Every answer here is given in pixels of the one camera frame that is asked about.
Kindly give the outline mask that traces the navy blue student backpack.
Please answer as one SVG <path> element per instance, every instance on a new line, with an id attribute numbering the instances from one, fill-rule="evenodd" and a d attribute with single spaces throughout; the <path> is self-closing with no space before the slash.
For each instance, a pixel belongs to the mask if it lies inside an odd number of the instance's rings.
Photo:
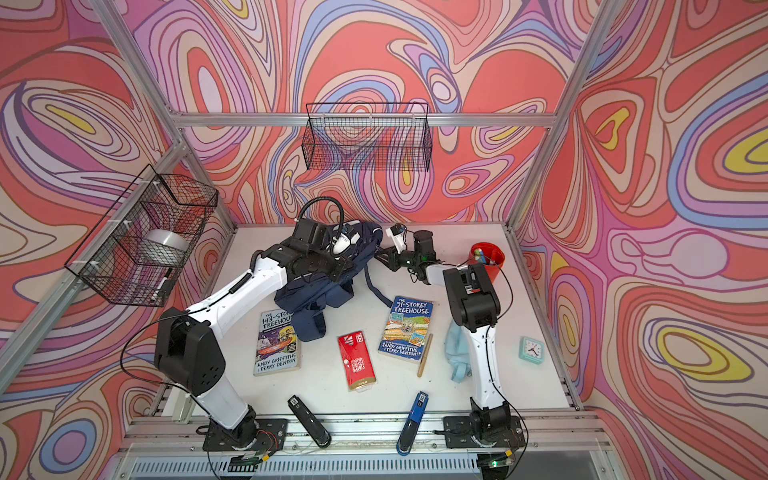
<path id="1" fill-rule="evenodd" d="M 365 274 L 369 290 L 382 303 L 391 307 L 393 301 L 387 298 L 370 278 L 367 264 L 374 258 L 383 239 L 381 226 L 369 221 L 352 221 L 345 224 L 350 234 L 358 234 L 359 239 L 351 244 L 341 257 L 352 262 L 350 270 L 344 272 L 337 281 L 332 281 L 325 274 L 310 274 L 305 278 L 289 281 L 279 289 L 274 297 L 276 305 L 291 314 L 291 326 L 298 339 L 310 342 L 323 338 L 326 334 L 324 309 L 340 308 L 354 297 L 354 278 Z"/>

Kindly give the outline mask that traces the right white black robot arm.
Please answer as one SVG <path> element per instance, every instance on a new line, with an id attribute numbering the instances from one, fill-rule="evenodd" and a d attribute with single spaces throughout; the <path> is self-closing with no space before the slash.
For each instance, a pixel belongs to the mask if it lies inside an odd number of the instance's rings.
<path id="1" fill-rule="evenodd" d="M 402 224 L 387 228 L 385 235 L 393 245 L 377 251 L 379 262 L 392 271 L 406 268 L 416 280 L 445 288 L 453 322 L 467 345 L 473 405 L 482 411 L 508 413 L 511 404 L 499 383 L 495 353 L 496 327 L 504 312 L 487 266 L 475 260 L 460 266 L 440 261 L 428 230 L 416 231 L 412 243 L 407 242 Z"/>

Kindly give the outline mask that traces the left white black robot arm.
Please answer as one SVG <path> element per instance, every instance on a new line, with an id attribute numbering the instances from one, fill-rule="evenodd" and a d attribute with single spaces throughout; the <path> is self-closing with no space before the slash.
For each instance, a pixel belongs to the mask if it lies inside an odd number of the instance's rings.
<path id="1" fill-rule="evenodd" d="M 301 219 L 293 234 L 256 251 L 238 278 L 185 311 L 169 309 L 158 324 L 154 366 L 184 387 L 219 427 L 247 427 L 249 405 L 226 378 L 219 341 L 263 300 L 296 279 L 338 280 L 353 268 L 361 243 L 353 224 L 335 227 Z"/>

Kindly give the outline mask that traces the red ribbed metal pen cup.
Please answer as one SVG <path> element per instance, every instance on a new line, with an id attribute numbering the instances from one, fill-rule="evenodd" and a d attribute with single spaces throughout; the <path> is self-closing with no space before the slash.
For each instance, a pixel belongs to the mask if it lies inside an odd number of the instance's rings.
<path id="1" fill-rule="evenodd" d="M 468 263 L 484 265 L 492 282 L 501 273 L 505 260 L 506 256 L 502 249 L 496 244 L 489 242 L 473 244 L 468 254 Z"/>

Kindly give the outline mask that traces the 91-storey treehouse book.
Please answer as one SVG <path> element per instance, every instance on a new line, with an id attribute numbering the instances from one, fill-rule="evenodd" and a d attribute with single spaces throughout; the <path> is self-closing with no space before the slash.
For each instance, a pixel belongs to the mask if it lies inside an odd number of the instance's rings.
<path id="1" fill-rule="evenodd" d="M 377 352 L 419 362 L 424 354 L 434 303 L 397 296 L 393 300 Z"/>

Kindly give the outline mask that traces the light blue pencil pouch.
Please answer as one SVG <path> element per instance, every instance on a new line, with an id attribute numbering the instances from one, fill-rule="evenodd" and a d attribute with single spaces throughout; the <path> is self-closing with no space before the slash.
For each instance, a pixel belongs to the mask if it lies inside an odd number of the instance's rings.
<path id="1" fill-rule="evenodd" d="M 469 344 L 464 331 L 463 327 L 451 323 L 444 344 L 445 358 L 451 367 L 451 380 L 458 384 L 472 375 Z"/>

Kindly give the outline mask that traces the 143-storey treehouse book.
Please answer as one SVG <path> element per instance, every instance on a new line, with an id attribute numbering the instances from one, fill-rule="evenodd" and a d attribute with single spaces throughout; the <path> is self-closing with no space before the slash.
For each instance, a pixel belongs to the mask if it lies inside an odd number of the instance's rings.
<path id="1" fill-rule="evenodd" d="M 277 309 L 261 314 L 253 367 L 254 376 L 300 368 L 300 341 L 292 315 Z"/>

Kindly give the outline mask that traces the gold pen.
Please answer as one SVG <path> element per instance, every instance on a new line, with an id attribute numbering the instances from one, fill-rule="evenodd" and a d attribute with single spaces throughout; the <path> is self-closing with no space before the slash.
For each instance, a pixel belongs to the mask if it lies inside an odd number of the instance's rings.
<path id="1" fill-rule="evenodd" d="M 432 342 L 433 342 L 433 338 L 434 338 L 433 333 L 429 333 L 428 336 L 427 336 L 427 340 L 426 340 L 426 343 L 424 345 L 424 350 L 423 350 L 423 353 L 422 353 L 422 357 L 421 357 L 421 360 L 420 360 L 420 363 L 419 363 L 419 366 L 418 366 L 417 378 L 421 378 L 423 376 L 423 373 L 424 373 L 424 370 L 425 370 L 425 367 L 426 367 L 426 363 L 427 363 L 427 359 L 428 359 L 428 355 L 429 355 L 429 352 L 430 352 L 430 348 L 431 348 L 431 345 L 432 345 Z"/>

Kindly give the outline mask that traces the red snack packet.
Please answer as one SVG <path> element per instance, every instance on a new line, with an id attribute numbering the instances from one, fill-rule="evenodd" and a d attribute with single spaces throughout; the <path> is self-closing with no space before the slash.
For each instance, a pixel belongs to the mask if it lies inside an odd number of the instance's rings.
<path id="1" fill-rule="evenodd" d="M 361 330 L 338 338 L 342 365 L 349 391 L 356 391 L 376 382 L 364 333 Z"/>

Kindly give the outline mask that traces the white tape roll in basket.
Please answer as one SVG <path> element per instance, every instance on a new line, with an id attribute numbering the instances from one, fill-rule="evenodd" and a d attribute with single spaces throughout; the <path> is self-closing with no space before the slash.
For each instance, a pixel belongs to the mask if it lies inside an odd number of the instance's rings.
<path id="1" fill-rule="evenodd" d="M 181 235 L 163 229 L 149 231 L 140 244 L 140 258 L 147 265 L 178 267 L 184 262 L 189 242 Z"/>

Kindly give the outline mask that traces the mint green small clock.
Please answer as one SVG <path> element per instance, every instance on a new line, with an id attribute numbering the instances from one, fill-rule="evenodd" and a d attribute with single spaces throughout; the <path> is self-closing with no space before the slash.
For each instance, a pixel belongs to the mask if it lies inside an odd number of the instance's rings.
<path id="1" fill-rule="evenodd" d="M 545 360 L 545 344 L 541 340 L 523 336 L 520 339 L 518 356 L 523 361 L 540 365 Z"/>

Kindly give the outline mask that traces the black stapler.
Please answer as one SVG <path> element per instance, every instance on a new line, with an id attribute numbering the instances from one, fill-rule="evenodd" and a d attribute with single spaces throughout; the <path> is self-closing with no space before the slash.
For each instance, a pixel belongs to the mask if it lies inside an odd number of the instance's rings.
<path id="1" fill-rule="evenodd" d="M 314 443 L 321 449 L 328 448 L 332 441 L 330 432 L 305 403 L 297 395 L 292 395 L 287 404 Z"/>

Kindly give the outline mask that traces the blue stapler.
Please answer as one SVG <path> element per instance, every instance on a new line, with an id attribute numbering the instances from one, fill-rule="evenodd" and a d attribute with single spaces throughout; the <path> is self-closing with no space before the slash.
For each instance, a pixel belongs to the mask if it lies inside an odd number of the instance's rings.
<path id="1" fill-rule="evenodd" d="M 423 415 L 425 413 L 429 396 L 427 393 L 420 391 L 411 407 L 411 410 L 406 418 L 403 429 L 396 442 L 396 451 L 401 456 L 407 456 L 410 454 L 414 445 Z"/>

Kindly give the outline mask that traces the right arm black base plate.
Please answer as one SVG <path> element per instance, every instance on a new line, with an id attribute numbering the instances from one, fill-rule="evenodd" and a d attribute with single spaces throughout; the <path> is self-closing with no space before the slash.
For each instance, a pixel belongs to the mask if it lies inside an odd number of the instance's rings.
<path id="1" fill-rule="evenodd" d="M 493 421 L 490 425 L 472 420 L 469 415 L 444 416 L 440 435 L 449 449 L 503 448 L 517 450 L 526 445 L 525 431 L 520 419 Z"/>

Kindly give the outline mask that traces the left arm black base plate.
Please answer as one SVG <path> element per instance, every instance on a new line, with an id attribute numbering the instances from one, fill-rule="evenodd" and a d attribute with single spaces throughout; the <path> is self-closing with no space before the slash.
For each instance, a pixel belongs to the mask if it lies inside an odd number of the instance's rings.
<path id="1" fill-rule="evenodd" d="M 246 418 L 234 429 L 225 429 L 210 420 L 204 429 L 206 452 L 256 452 L 272 454 L 283 448 L 288 420 L 284 418 Z"/>

